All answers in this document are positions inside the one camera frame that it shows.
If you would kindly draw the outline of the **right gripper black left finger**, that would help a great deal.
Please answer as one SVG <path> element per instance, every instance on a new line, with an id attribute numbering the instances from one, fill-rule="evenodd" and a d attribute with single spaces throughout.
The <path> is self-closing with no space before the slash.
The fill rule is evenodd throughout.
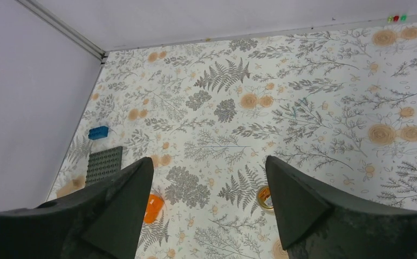
<path id="1" fill-rule="evenodd" d="M 134 258 L 153 174 L 144 157 L 36 208 L 0 212 L 0 258 Z"/>

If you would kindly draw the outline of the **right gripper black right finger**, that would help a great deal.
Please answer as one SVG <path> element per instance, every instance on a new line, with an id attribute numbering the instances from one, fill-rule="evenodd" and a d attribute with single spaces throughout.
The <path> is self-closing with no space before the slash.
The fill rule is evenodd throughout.
<path id="1" fill-rule="evenodd" d="M 354 196 L 275 156 L 265 171 L 290 258 L 417 258 L 417 211 Z"/>

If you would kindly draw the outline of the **orange pill organizer box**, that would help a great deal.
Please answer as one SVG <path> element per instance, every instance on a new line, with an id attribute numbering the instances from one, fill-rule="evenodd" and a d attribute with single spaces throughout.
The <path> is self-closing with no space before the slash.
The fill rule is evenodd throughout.
<path id="1" fill-rule="evenodd" d="M 146 224 L 153 223 L 164 205 L 164 200 L 155 194 L 150 194 L 148 198 L 147 207 L 145 210 L 145 215 L 143 222 Z"/>

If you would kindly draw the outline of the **clear pill bottle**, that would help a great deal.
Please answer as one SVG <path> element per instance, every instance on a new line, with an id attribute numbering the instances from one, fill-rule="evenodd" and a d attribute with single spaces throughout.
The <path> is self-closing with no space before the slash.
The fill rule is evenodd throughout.
<path id="1" fill-rule="evenodd" d="M 260 208 L 269 214 L 274 214 L 271 193 L 269 186 L 261 186 L 256 194 L 256 200 Z"/>

